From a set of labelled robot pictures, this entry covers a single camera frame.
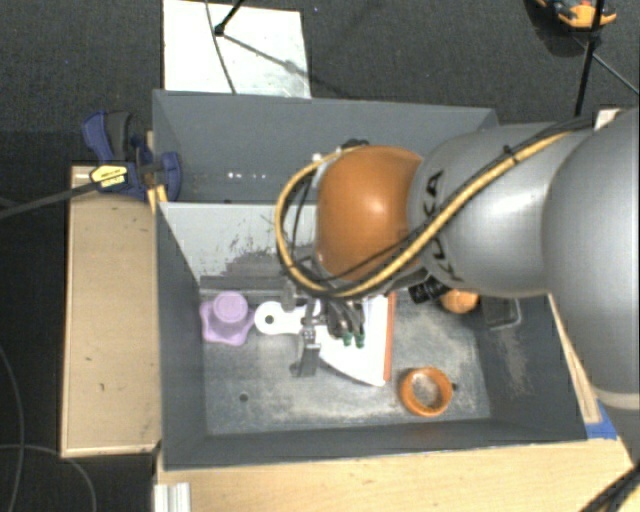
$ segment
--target grey box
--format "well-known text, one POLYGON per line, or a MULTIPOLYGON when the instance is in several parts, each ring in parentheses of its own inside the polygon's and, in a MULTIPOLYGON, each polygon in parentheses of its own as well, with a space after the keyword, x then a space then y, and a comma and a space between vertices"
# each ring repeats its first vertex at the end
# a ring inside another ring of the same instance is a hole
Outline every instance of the grey box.
MULTIPOLYGON (((496 123, 488 109, 154 94, 156 151, 178 151, 185 174, 181 202, 161 205, 157 216, 168 470, 585 439, 545 298, 520 301, 517 324, 490 329, 481 308, 456 316, 401 294, 392 381, 383 388, 325 366, 316 377, 292 377, 295 336, 254 330, 238 348, 201 339, 198 307, 210 292, 201 283, 277 281, 272 205, 313 153, 365 138, 426 154, 496 123), (435 419, 411 415, 397 398, 404 373, 426 365, 456 384, 435 419)), ((303 215, 303 241, 312 236, 313 211, 303 215)))

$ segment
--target purple object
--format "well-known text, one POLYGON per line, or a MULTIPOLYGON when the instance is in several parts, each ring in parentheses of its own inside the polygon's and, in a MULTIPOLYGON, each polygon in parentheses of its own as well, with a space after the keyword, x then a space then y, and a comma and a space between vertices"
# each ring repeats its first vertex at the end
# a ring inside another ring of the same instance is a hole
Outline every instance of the purple object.
POLYGON ((222 292, 215 299, 200 304, 202 337, 205 341, 235 347, 247 340, 254 312, 238 292, 222 292))

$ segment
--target wooden table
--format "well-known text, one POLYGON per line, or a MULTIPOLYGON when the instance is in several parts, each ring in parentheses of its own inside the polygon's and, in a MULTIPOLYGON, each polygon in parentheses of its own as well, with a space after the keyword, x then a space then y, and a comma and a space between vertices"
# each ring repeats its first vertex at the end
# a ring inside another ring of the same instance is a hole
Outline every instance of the wooden table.
MULTIPOLYGON (((72 172, 74 186, 87 168, 72 172)), ((65 457, 150 452, 160 439, 153 217, 117 195, 74 199, 62 400, 65 457)), ((598 409, 568 340, 583 416, 598 409)), ((194 512, 501 510, 575 512, 631 467, 618 440, 366 460, 165 472, 194 512)))

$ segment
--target clamp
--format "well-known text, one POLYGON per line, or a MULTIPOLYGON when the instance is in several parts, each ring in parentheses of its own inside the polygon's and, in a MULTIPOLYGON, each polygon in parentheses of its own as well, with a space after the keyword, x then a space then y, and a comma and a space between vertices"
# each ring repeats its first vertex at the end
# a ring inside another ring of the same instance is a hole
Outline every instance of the clamp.
POLYGON ((129 112, 98 111, 82 123, 84 142, 100 162, 91 173, 99 192, 123 194, 146 201, 148 191, 164 185, 169 201, 180 194, 182 168, 176 152, 154 162, 153 153, 139 135, 129 137, 129 112))

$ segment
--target orange object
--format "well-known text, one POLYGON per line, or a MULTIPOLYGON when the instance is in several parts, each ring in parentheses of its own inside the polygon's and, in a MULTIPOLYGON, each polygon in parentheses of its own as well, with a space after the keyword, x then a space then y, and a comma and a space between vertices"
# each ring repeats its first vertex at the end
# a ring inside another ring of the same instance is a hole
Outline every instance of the orange object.
POLYGON ((402 403, 416 416, 424 416, 426 418, 439 416, 449 407, 452 396, 453 386, 449 378, 442 371, 432 366, 410 371, 400 385, 402 403), (437 387, 437 396, 430 404, 424 404, 416 397, 414 385, 415 380, 420 377, 426 377, 437 387))
MULTIPOLYGON (((316 257, 326 271, 341 275, 409 233, 407 196, 421 162, 407 149, 365 146, 326 170, 318 190, 315 241, 316 257)), ((363 277, 391 253, 343 279, 363 277)))
POLYGON ((387 302, 387 345, 384 352, 384 373, 382 378, 385 382, 391 380, 391 354, 393 352, 393 323, 396 315, 396 294, 390 293, 387 302))
POLYGON ((472 311, 480 302, 477 293, 465 292, 462 290, 449 290, 440 298, 442 306, 459 315, 472 311))
MULTIPOLYGON (((591 2, 587 2, 586 4, 583 3, 580 5, 576 5, 571 8, 571 12, 574 15, 573 18, 565 16, 562 13, 558 14, 558 18, 560 19, 560 21, 562 21, 563 23, 566 23, 567 25, 573 28, 582 29, 582 30, 588 30, 591 28, 591 26, 593 25, 593 18, 596 14, 596 10, 591 5, 591 2)), ((607 25, 611 23, 613 20, 615 20, 616 17, 617 17, 616 13, 610 14, 608 16, 603 14, 600 17, 600 25, 607 25)))

